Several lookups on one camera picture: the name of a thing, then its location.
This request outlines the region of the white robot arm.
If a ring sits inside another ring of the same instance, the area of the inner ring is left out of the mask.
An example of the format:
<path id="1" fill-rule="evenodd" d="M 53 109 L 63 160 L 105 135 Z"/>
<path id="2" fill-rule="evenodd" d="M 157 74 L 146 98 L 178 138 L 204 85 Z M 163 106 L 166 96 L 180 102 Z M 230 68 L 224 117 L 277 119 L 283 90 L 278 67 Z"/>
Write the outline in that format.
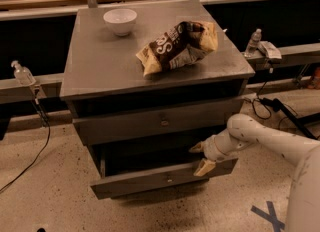
<path id="1" fill-rule="evenodd" d="M 203 153 L 194 174 L 204 176 L 236 151 L 260 144 L 295 166 L 285 232 L 320 232 L 320 141 L 266 127 L 245 114 L 228 119 L 222 132 L 191 147 Z"/>

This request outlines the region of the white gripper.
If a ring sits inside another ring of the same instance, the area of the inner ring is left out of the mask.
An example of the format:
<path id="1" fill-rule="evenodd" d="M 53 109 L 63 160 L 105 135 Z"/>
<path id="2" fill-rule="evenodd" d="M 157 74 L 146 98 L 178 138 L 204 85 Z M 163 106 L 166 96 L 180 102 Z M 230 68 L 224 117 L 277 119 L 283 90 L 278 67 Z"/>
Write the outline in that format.
<path id="1" fill-rule="evenodd" d="M 205 157 L 200 162 L 193 175 L 201 177 L 216 167 L 216 162 L 222 162 L 228 157 L 229 137 L 212 135 L 203 142 L 198 142 L 189 149 L 190 153 L 204 152 Z"/>

